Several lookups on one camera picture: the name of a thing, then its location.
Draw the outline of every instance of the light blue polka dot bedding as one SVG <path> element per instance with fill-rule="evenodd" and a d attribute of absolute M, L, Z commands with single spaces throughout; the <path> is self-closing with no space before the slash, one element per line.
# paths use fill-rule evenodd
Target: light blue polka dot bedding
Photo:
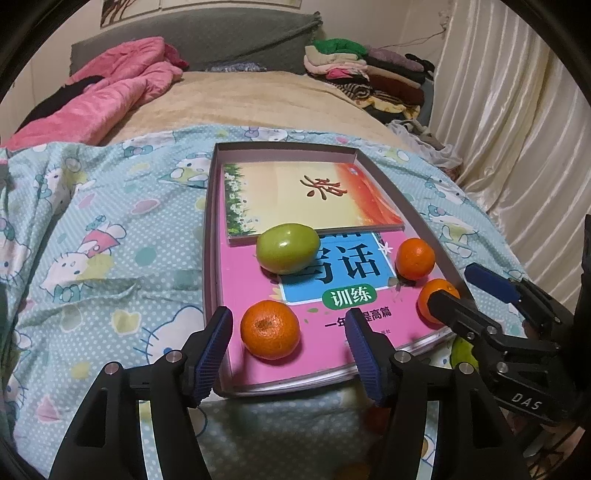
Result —
<path fill-rule="evenodd" d="M 4 419 L 19 453 L 45 476 L 103 365 L 153 362 L 202 327 L 210 159 L 217 142 L 249 140 L 360 148 L 424 216 L 458 270 L 476 261 L 506 277 L 524 275 L 488 217 L 444 174 L 360 138 L 204 125 L 104 148 L 21 151 L 8 172 L 0 168 L 0 282 L 8 299 L 1 327 L 11 346 L 2 365 L 14 371 L 4 384 Z M 506 333 L 522 334 L 516 311 L 472 293 Z M 432 363 L 445 365 L 449 348 L 433 352 Z M 206 401 L 191 415 L 215 479 L 329 479 L 375 441 L 361 426 L 364 398 L 349 382 L 269 401 Z M 149 405 L 140 411 L 148 476 L 157 480 Z M 435 440 L 432 407 L 420 478 L 430 477 Z"/>

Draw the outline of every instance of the white curtain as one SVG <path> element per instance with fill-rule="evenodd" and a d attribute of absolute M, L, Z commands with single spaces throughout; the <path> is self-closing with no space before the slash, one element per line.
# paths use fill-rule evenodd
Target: white curtain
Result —
<path fill-rule="evenodd" d="M 531 279 L 574 310 L 591 212 L 591 108 L 546 43 L 500 0 L 456 0 L 431 130 Z"/>

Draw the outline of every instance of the metal screw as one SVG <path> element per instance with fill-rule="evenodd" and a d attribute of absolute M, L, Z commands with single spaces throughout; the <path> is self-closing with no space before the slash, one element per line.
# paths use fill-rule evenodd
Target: metal screw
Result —
<path fill-rule="evenodd" d="M 507 365 L 505 362 L 499 362 L 496 365 L 496 371 L 498 371 L 500 374 L 506 374 L 509 371 L 509 365 Z"/>
<path fill-rule="evenodd" d="M 474 373 L 474 367 L 470 364 L 467 364 L 466 362 L 462 362 L 458 368 L 460 369 L 460 372 L 462 372 L 464 375 L 470 375 Z"/>
<path fill-rule="evenodd" d="M 405 364 L 406 362 L 411 361 L 412 355 L 408 352 L 405 352 L 404 350 L 399 350 L 394 354 L 394 358 L 396 361 Z"/>
<path fill-rule="evenodd" d="M 119 364 L 116 362 L 111 362 L 110 364 L 105 365 L 105 373 L 107 375 L 113 375 L 117 370 L 119 370 Z"/>
<path fill-rule="evenodd" d="M 166 354 L 166 361 L 174 364 L 183 357 L 183 353 L 180 350 L 172 350 Z"/>

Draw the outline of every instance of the green folded cloth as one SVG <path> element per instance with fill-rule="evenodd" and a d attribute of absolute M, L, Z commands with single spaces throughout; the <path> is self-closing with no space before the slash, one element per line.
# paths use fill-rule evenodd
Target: green folded cloth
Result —
<path fill-rule="evenodd" d="M 330 40 L 314 40 L 316 50 L 325 55 L 332 53 L 354 53 L 357 58 L 361 58 L 368 51 L 363 46 L 346 38 L 331 38 Z"/>

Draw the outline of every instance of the blue gripper pad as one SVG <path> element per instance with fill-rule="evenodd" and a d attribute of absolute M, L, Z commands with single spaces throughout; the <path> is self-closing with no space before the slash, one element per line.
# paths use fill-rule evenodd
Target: blue gripper pad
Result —
<path fill-rule="evenodd" d="M 468 265 L 464 270 L 464 275 L 472 285 L 484 290 L 503 303 L 516 303 L 521 297 L 508 279 L 477 263 Z"/>
<path fill-rule="evenodd" d="M 345 335 L 367 396 L 384 405 L 394 388 L 389 357 L 396 350 L 388 337 L 371 329 L 357 308 L 345 315 Z"/>
<path fill-rule="evenodd" d="M 232 337 L 232 329 L 232 312 L 226 307 L 218 307 L 205 330 L 193 333 L 183 347 L 183 353 L 188 357 L 185 364 L 187 384 L 183 391 L 195 405 L 199 405 L 212 391 Z"/>

